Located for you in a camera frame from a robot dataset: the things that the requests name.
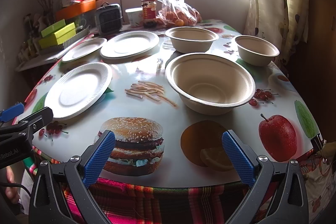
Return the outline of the near white paper plate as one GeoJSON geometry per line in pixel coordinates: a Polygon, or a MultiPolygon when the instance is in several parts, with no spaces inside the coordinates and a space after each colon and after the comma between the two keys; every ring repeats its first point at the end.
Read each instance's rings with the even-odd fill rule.
{"type": "Polygon", "coordinates": [[[54,120],[76,117],[89,109],[107,90],[113,76],[105,63],[89,63],[72,69],[51,87],[45,106],[54,120]]]}

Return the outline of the white paper plate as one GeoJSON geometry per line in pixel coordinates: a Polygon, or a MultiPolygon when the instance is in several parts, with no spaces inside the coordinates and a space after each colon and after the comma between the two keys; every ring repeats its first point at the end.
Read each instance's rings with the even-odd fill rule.
{"type": "Polygon", "coordinates": [[[45,106],[54,120],[76,117],[89,109],[107,90],[113,76],[105,63],[89,63],[72,69],[51,87],[45,106]]]}
{"type": "Polygon", "coordinates": [[[159,43],[159,37],[149,31],[131,31],[108,40],[100,55],[108,60],[125,59],[145,53],[159,43]]]}

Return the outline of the plaid pink tablecloth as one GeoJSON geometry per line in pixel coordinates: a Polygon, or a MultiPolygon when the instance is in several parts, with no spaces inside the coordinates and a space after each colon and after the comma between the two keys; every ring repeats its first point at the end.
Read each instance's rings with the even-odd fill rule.
{"type": "MultiPolygon", "coordinates": [[[[335,143],[327,162],[320,155],[300,162],[305,180],[309,223],[314,223],[335,195],[335,143]]],[[[152,188],[100,178],[90,187],[112,223],[224,223],[248,192],[233,182],[200,188],[152,188]]]]}

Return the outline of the green box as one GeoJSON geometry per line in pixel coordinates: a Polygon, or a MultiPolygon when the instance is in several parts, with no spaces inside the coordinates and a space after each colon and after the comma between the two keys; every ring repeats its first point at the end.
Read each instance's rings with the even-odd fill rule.
{"type": "Polygon", "coordinates": [[[65,41],[76,35],[74,22],[66,24],[64,19],[50,25],[41,31],[42,38],[38,41],[41,49],[63,44],[65,41]]]}

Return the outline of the far left paper plate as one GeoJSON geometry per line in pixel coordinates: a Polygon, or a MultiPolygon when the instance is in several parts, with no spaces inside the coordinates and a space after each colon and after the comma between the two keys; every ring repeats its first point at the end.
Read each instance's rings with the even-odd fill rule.
{"type": "Polygon", "coordinates": [[[62,62],[68,63],[89,55],[94,51],[99,50],[105,42],[107,42],[107,39],[105,38],[88,39],[68,51],[63,56],[62,62]]]}

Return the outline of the orange box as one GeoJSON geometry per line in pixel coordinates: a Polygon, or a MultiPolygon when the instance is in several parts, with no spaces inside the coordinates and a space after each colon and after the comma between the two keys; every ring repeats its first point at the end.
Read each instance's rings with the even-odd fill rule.
{"type": "Polygon", "coordinates": [[[96,0],[85,0],[62,8],[55,13],[55,19],[56,21],[68,20],[91,10],[96,10],[96,0]]]}

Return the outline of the middle white paper plate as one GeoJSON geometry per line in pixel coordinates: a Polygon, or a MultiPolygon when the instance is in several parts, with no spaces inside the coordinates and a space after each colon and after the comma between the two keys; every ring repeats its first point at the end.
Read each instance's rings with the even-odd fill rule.
{"type": "Polygon", "coordinates": [[[108,60],[125,59],[145,53],[159,43],[159,37],[149,31],[131,31],[108,40],[100,55],[108,60]]]}

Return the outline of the small grey heater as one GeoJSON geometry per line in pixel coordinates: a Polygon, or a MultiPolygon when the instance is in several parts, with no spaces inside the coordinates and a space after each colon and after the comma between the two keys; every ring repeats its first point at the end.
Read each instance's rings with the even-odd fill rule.
{"type": "Polygon", "coordinates": [[[120,5],[104,2],[95,12],[95,22],[100,36],[108,36],[119,32],[122,28],[120,5]]]}

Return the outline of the food print table mat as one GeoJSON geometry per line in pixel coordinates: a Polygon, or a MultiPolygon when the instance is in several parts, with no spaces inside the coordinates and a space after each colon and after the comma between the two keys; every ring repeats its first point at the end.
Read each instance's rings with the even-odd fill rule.
{"type": "Polygon", "coordinates": [[[165,35],[153,49],[134,57],[108,60],[100,50],[75,61],[61,60],[39,81],[27,98],[24,116],[45,107],[51,87],[66,73],[89,63],[105,63],[113,76],[104,94],[86,111],[68,120],[52,122],[34,134],[33,146],[47,159],[67,162],[81,155],[105,131],[116,145],[101,173],[113,181],[160,188],[191,188],[237,181],[224,160],[222,134],[232,130],[257,155],[271,161],[300,159],[312,149],[318,126],[280,69],[270,63],[256,67],[239,56],[234,41],[240,34],[231,26],[208,20],[196,27],[219,39],[204,53],[224,57],[244,67],[256,89],[251,100],[223,115],[204,115],[188,108],[165,77],[167,64],[179,53],[165,35]]]}

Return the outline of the white paper cup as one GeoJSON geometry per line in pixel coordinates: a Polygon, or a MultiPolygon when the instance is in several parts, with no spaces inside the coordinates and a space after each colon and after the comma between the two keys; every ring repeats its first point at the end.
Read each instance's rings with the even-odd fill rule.
{"type": "Polygon", "coordinates": [[[142,7],[136,7],[125,10],[131,27],[143,26],[143,10],[142,7]]]}

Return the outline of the large near beige bowl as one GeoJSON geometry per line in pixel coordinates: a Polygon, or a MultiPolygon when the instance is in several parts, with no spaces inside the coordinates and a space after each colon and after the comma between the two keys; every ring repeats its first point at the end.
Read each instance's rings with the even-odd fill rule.
{"type": "Polygon", "coordinates": [[[172,59],[165,77],[182,102],[204,115],[223,115],[252,99],[256,84],[241,65],[207,53],[172,59]]]}

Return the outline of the small right beige bowl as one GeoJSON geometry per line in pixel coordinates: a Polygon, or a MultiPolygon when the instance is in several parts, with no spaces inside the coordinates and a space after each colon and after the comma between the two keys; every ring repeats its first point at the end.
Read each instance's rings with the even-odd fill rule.
{"type": "Polygon", "coordinates": [[[255,36],[239,35],[234,38],[240,58],[250,65],[267,66],[280,51],[272,43],[255,36]]]}

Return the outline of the far middle beige bowl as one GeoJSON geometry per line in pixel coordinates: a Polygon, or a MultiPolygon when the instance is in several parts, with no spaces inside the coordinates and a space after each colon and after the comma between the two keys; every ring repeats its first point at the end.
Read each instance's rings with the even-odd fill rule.
{"type": "Polygon", "coordinates": [[[219,39],[216,33],[198,27],[175,27],[167,30],[165,35],[180,53],[204,53],[219,39]]]}

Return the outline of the plastic bag of oranges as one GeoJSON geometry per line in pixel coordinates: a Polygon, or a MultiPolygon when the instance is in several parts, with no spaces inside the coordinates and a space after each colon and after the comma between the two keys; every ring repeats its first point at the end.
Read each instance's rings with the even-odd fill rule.
{"type": "Polygon", "coordinates": [[[156,0],[157,25],[193,27],[202,21],[200,13],[185,0],[156,0]]]}

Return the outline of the patterned beige curtain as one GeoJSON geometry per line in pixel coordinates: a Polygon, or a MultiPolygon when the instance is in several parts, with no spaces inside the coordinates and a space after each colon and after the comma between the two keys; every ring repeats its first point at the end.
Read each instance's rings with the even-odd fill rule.
{"type": "Polygon", "coordinates": [[[300,41],[307,40],[309,0],[250,0],[244,33],[267,40],[280,54],[278,67],[287,65],[300,41]]]}

